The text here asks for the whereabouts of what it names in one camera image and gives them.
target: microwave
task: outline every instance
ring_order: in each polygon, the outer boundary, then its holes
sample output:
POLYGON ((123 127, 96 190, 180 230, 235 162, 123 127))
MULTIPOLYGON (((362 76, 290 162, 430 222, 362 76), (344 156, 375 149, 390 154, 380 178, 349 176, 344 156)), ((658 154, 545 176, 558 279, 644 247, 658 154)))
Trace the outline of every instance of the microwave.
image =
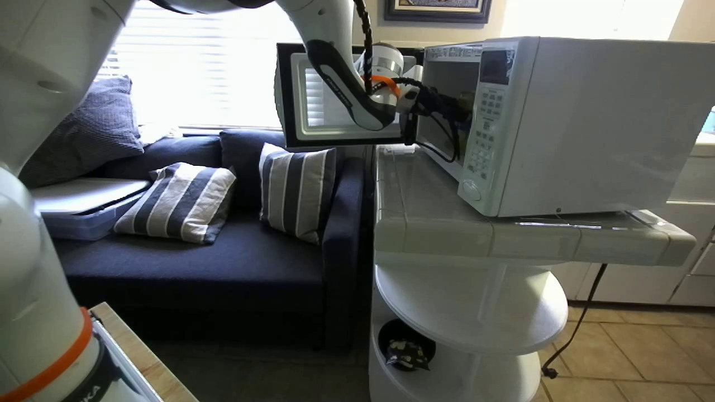
POLYGON ((715 104, 715 45, 493 38, 425 49, 425 85, 471 102, 418 142, 485 217, 598 214, 668 201, 715 104))

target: floor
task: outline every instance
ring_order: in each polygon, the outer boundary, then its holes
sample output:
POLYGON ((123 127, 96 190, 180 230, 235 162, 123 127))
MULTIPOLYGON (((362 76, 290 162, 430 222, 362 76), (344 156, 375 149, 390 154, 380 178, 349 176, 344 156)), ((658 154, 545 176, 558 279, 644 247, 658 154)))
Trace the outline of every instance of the floor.
MULTIPOLYGON (((541 350, 545 362, 572 332, 541 350)), ((160 343, 208 402, 368 402, 366 353, 160 343)), ((715 402, 715 309, 591 307, 533 402, 715 402)))

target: gray pillow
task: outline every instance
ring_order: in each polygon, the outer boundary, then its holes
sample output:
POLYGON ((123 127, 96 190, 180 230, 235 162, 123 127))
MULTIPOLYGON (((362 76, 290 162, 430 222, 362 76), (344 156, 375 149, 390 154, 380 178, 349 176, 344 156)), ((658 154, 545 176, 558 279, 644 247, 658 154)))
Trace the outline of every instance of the gray pillow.
POLYGON ((259 176, 261 221, 295 238, 320 242, 334 187, 334 149, 285 152, 266 142, 259 176))
POLYGON ((114 232, 214 242, 236 176, 226 166, 175 162, 114 222, 114 232))
POLYGON ((28 159, 19 178, 27 187, 52 184, 139 154, 143 154, 143 142, 134 123, 131 80, 128 76, 97 78, 84 99, 28 159))

